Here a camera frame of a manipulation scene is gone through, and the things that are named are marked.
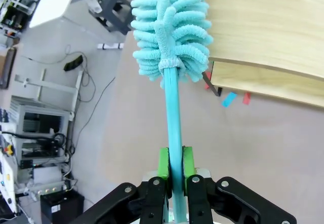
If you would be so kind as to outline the blue paper scrap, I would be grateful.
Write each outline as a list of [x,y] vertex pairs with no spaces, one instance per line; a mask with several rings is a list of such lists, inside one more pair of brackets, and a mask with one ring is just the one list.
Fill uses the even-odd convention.
[[222,101],[222,106],[223,107],[229,107],[232,102],[234,101],[234,99],[237,97],[237,94],[234,92],[230,92],[226,98]]

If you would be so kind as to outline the white metal frame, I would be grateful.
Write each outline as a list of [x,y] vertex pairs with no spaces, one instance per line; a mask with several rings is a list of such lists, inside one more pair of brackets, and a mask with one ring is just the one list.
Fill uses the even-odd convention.
[[40,99],[43,87],[72,94],[73,100],[72,100],[70,116],[69,116],[69,120],[72,122],[74,120],[75,114],[76,114],[76,104],[77,104],[77,100],[78,100],[78,96],[79,96],[79,90],[82,85],[83,74],[84,74],[83,70],[78,72],[76,84],[74,87],[64,86],[64,85],[56,84],[53,82],[45,81],[44,78],[46,75],[46,69],[42,70],[41,77],[39,80],[35,80],[35,79],[28,78],[28,77],[23,77],[19,74],[15,74],[14,81],[21,83],[24,88],[26,88],[27,85],[32,85],[32,86],[38,87],[37,97],[36,97],[37,100]]

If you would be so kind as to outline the black metal stool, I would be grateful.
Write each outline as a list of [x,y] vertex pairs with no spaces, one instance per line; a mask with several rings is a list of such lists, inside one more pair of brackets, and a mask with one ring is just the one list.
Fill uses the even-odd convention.
[[89,8],[89,14],[94,17],[109,32],[118,31],[126,35],[133,21],[132,7],[128,0],[96,0],[99,12]]

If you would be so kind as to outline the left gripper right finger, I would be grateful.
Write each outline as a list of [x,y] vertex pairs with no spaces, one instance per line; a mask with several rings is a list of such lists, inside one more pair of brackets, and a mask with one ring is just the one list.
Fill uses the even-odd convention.
[[213,212],[233,224],[297,224],[293,215],[236,179],[213,181],[208,170],[195,168],[191,147],[183,147],[182,162],[189,224],[213,224]]

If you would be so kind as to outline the grey computer rack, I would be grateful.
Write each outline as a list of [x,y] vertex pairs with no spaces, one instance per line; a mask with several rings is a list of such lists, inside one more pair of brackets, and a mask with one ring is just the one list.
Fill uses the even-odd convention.
[[9,120],[15,133],[21,158],[55,158],[63,156],[70,112],[34,99],[13,96]]

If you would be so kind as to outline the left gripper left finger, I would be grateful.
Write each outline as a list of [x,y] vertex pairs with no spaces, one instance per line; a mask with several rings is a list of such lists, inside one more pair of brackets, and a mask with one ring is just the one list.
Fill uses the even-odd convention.
[[169,149],[159,151],[158,169],[139,186],[121,183],[73,221],[73,224],[164,224],[172,196]]

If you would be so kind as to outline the white side table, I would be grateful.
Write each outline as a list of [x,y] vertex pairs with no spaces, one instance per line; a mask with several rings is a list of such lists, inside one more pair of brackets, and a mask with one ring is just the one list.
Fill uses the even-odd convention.
[[66,12],[72,0],[40,0],[29,24],[34,28],[61,18]]

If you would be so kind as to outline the white control box red button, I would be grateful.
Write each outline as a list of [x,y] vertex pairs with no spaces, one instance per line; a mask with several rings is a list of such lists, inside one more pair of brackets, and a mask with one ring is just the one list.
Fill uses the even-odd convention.
[[16,185],[18,164],[12,135],[14,126],[0,123],[0,193],[13,213],[18,213]]

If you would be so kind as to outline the teal microfiber duster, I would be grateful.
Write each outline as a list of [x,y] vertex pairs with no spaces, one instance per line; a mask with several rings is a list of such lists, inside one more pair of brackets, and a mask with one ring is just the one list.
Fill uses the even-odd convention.
[[182,136],[179,108],[180,80],[202,79],[208,68],[213,37],[208,29],[206,0],[132,0],[131,26],[138,50],[133,56],[139,74],[161,78],[165,91],[173,211],[176,223],[186,221],[182,185]]

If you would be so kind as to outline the black and green floor device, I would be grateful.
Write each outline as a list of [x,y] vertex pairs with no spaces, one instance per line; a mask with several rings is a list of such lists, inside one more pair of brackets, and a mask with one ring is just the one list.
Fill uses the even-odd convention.
[[72,71],[72,70],[76,69],[77,67],[79,67],[80,65],[82,65],[82,63],[83,63],[83,56],[79,55],[73,61],[66,63],[63,70],[65,72]]

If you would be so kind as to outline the black box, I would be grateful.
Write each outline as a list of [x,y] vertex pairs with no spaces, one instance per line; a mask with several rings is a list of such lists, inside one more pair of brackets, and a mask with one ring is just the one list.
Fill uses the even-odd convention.
[[74,190],[42,195],[42,224],[69,224],[83,213],[84,200],[84,196]]

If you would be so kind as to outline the white power strip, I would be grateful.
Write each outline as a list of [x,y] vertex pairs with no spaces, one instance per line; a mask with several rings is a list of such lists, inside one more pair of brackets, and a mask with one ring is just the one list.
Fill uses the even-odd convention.
[[100,43],[97,45],[98,50],[122,50],[124,48],[124,43],[113,43],[113,44],[105,44]]

